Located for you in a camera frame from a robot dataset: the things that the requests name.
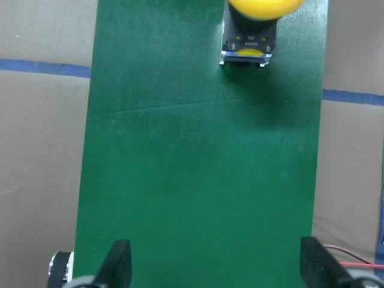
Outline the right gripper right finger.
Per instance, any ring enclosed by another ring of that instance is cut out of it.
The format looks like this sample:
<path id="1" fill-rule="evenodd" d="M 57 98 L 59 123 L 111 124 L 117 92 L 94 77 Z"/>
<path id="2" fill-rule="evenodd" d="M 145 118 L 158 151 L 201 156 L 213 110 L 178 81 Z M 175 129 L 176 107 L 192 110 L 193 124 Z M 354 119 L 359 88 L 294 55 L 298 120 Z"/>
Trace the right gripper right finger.
<path id="1" fill-rule="evenodd" d="M 301 238 L 301 278 L 310 288 L 364 287 L 312 236 Z"/>

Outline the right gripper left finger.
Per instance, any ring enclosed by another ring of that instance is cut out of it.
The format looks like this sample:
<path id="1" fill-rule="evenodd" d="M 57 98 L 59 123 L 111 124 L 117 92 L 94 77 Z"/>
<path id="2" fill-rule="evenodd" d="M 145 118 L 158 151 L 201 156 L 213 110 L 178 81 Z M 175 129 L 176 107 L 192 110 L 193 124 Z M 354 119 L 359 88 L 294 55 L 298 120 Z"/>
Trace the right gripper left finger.
<path id="1" fill-rule="evenodd" d="M 132 261 L 130 241 L 115 241 L 94 277 L 93 286 L 130 287 L 131 281 Z"/>

